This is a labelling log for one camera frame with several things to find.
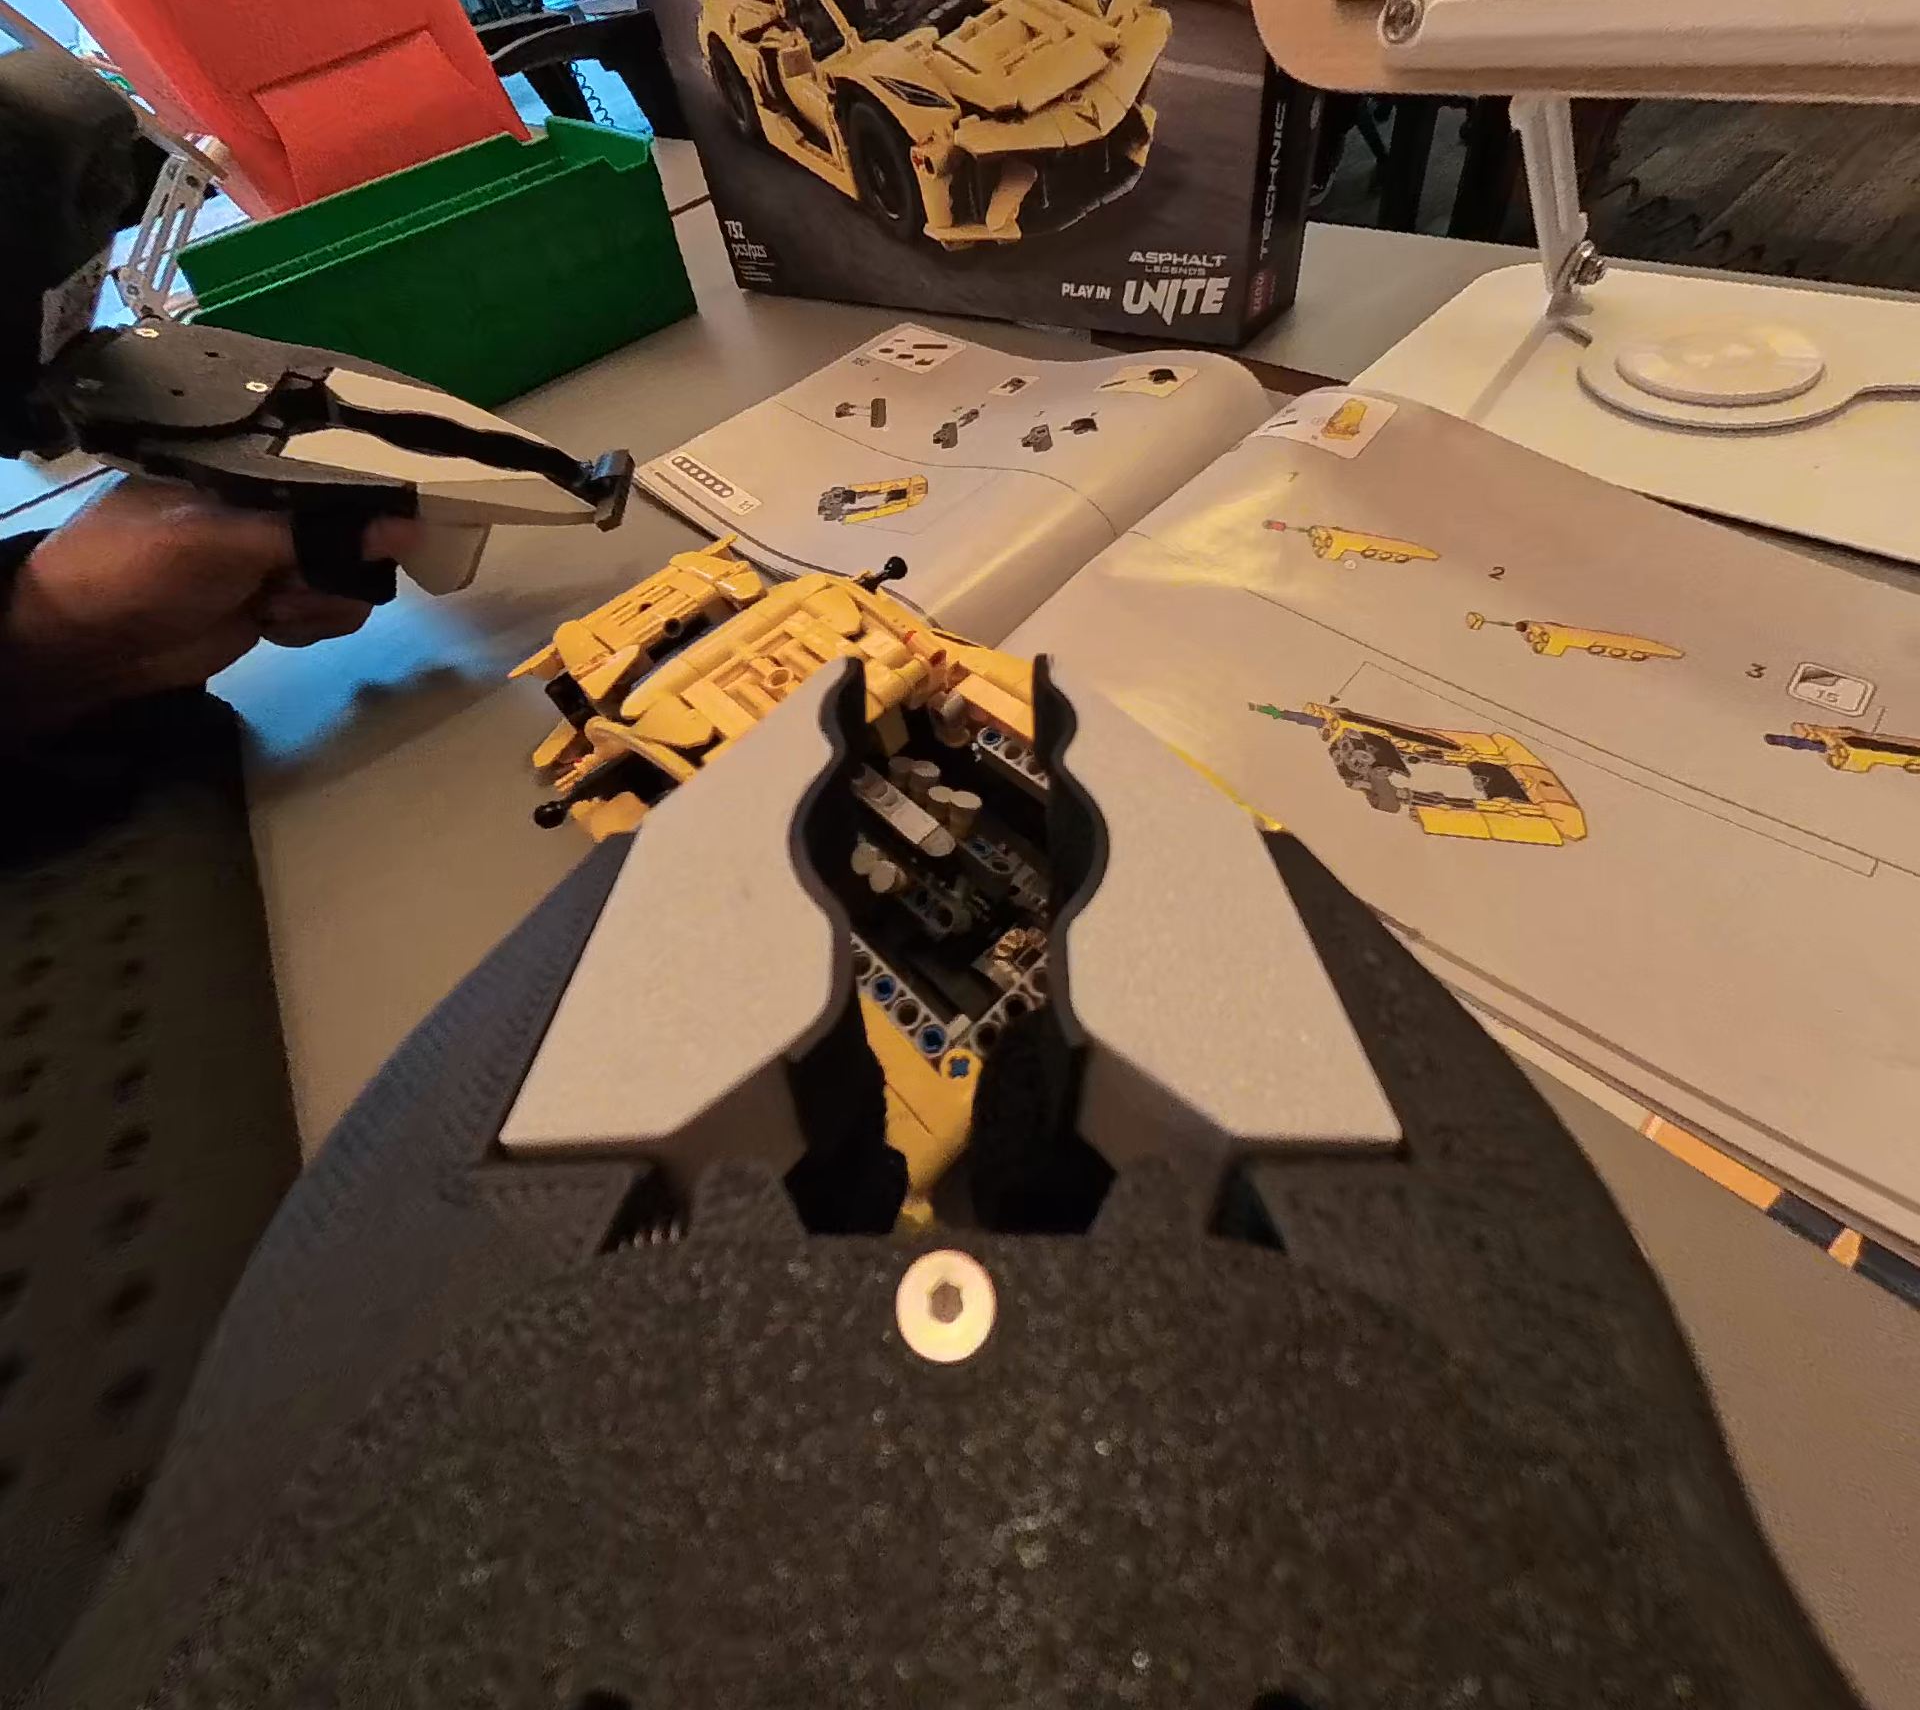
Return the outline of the toy car set box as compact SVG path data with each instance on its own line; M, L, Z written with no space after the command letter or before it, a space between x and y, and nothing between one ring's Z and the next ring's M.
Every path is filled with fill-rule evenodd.
M744 290L1233 351L1317 95L1252 0L646 0Z

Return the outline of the person's left hand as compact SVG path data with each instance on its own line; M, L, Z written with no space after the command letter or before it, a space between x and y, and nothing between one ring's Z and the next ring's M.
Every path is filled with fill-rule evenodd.
M329 643L370 617L308 585L287 516L125 478L5 570L4 706L51 719L188 691L259 643Z

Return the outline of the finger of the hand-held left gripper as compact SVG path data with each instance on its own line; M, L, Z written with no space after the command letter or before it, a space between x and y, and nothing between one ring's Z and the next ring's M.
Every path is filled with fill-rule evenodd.
M605 520L605 459L476 424L348 424L275 436L273 454L317 474L329 509L371 520L477 528Z
M532 478L568 498L605 495L603 460L575 459L444 391L335 364L319 376L317 392L326 430L405 452L428 464L434 481L488 473Z

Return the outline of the red plastic case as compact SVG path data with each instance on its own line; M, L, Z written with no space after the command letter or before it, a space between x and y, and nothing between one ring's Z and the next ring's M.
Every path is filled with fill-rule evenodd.
M525 127L459 0L61 0L272 218Z

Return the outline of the white articulated stand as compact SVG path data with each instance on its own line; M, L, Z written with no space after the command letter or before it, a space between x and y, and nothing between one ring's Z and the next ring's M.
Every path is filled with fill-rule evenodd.
M1507 118L1540 270L1469 283L1354 384L1643 498L1915 567L1915 294L1610 265L1570 102L1524 95Z

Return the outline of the yellow toy brick car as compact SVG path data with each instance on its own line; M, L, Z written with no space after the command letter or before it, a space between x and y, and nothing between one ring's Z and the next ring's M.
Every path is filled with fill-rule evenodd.
M826 666L862 670L847 780L852 974L905 1166L898 1227L927 1233L982 1074L1048 998L1048 776L1031 665L887 593L903 574L763 579L731 536L668 565L516 666L557 715L532 754L533 823L633 835Z

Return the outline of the green plastic bin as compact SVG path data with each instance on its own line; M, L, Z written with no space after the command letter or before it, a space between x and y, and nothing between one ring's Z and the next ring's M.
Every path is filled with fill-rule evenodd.
M697 311L648 139L550 118L191 242L193 322L496 409Z

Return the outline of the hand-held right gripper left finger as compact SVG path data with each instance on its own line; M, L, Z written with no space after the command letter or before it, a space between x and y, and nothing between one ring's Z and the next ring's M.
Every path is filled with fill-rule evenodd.
M866 733L853 661L800 691L642 823L499 1123L516 1165L783 1185L817 1235L873 1233L873 1049L852 918Z

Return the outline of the open instruction booklet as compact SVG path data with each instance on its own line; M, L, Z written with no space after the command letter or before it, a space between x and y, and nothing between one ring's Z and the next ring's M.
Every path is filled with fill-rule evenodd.
M1297 835L1541 1068L1909 1260L1915 593L1383 392L898 326L646 459L772 573L905 563Z

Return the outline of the wooden board on white arm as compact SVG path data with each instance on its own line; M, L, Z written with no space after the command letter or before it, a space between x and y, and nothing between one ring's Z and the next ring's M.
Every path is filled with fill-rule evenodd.
M162 163L137 223L108 253L108 283L140 322L179 321L197 299L179 290L179 258L209 199L224 193L232 153L209 137L147 140Z

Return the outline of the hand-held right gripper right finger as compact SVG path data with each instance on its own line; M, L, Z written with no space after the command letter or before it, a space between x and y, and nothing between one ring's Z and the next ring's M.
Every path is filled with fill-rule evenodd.
M979 1074L974 1222L1089 1229L1146 1165L1208 1214L1247 1165L1399 1156L1256 817L1051 657L1034 658L1031 701L1045 985Z

